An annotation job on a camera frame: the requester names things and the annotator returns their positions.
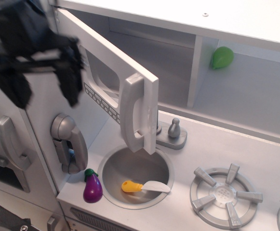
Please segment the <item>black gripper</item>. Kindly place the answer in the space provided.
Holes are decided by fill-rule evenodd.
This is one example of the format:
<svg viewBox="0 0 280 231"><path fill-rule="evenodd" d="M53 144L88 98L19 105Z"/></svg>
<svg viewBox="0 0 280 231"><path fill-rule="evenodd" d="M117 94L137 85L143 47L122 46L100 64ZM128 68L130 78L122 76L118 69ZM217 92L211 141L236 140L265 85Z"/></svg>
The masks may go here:
<svg viewBox="0 0 280 231"><path fill-rule="evenodd" d="M34 54L7 52L0 43L0 89L15 106L26 109L32 91L24 74L54 72L63 96L71 107L76 106L83 90L78 42L78 38L54 36Z"/></svg>

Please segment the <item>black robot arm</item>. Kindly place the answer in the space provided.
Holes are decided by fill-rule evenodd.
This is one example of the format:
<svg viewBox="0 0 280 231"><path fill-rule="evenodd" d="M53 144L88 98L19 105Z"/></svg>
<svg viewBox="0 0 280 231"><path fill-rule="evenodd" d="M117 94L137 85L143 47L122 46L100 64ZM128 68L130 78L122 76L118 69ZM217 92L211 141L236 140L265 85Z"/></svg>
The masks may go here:
<svg viewBox="0 0 280 231"><path fill-rule="evenodd" d="M54 72L63 96L75 106L82 91L78 42L50 29L38 0L0 0L0 89L25 109L32 91L24 75Z"/></svg>

